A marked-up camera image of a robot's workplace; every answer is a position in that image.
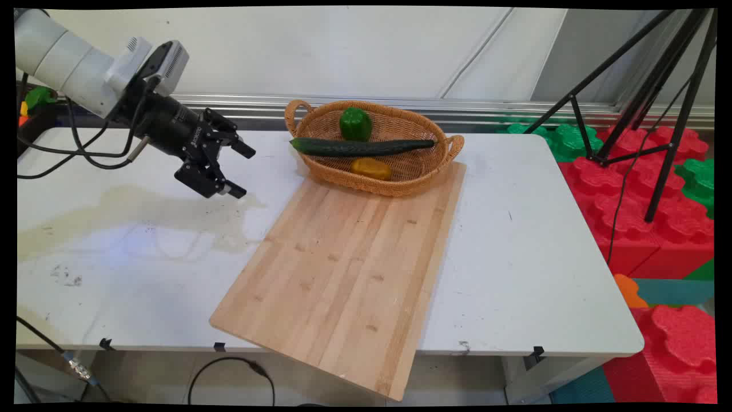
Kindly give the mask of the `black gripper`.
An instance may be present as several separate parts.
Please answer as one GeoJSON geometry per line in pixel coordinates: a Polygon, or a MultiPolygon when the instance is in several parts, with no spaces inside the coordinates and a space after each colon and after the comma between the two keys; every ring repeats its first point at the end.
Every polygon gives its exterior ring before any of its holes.
{"type": "Polygon", "coordinates": [[[134,80],[113,109],[112,121],[126,125],[140,139],[149,136],[151,146],[182,159],[174,178],[204,198],[230,195],[240,199],[248,193],[218,176],[219,169],[201,166],[208,164],[209,157],[217,159],[222,146],[229,146],[246,159],[256,154],[238,135],[237,125],[215,110],[204,109],[197,114],[172,97],[149,91],[146,81],[134,80]]]}

